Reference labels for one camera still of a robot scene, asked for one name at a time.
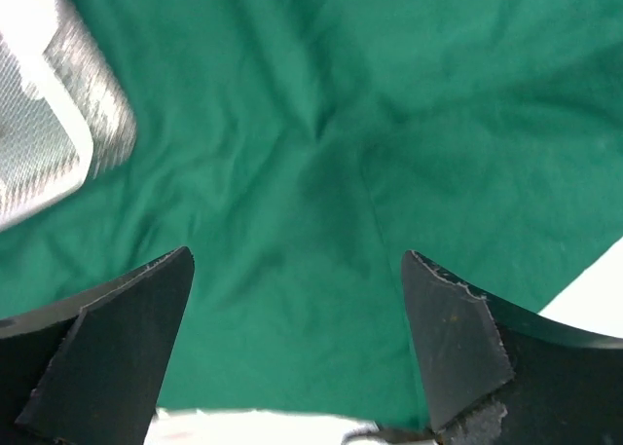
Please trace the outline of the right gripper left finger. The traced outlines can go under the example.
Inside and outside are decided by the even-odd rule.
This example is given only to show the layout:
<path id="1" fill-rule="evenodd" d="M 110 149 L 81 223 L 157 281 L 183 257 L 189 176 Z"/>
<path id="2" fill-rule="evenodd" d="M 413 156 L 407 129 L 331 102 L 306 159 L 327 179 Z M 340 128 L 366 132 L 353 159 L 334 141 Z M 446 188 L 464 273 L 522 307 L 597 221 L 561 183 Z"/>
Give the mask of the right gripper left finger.
<path id="1" fill-rule="evenodd" d="M 141 444 L 195 272 L 186 246 L 1 321 L 4 444 Z"/>

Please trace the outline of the green surgical cloth wrap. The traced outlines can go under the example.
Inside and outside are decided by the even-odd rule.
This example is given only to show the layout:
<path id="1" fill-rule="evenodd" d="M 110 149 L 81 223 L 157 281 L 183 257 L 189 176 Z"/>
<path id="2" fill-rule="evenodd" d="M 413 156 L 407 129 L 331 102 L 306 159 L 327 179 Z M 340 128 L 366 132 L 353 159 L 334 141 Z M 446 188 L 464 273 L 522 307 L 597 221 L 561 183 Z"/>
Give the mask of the green surgical cloth wrap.
<path id="1" fill-rule="evenodd" d="M 1 314 L 185 245 L 168 409 L 427 420 L 400 263 L 538 311 L 622 235 L 622 0 L 74 0 L 129 160 L 1 236 Z"/>

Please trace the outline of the metal mesh instrument tray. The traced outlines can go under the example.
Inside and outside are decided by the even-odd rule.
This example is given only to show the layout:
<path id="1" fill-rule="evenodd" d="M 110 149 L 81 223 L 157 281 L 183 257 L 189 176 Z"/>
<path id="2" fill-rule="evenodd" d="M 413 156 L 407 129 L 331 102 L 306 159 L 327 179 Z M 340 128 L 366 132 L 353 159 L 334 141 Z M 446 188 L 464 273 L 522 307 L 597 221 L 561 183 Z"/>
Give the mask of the metal mesh instrument tray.
<path id="1" fill-rule="evenodd" d="M 128 98 L 71 0 L 1 0 L 1 227 L 130 156 Z"/>

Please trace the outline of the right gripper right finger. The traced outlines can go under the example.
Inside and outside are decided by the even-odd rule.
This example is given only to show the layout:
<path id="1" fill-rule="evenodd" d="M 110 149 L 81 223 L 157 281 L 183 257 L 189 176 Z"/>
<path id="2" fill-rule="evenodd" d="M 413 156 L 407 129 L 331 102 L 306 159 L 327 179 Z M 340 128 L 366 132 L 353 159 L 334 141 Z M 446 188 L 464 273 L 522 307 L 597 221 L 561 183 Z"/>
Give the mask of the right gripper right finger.
<path id="1" fill-rule="evenodd" d="M 618 444 L 622 342 L 404 254 L 406 316 L 440 444 Z"/>

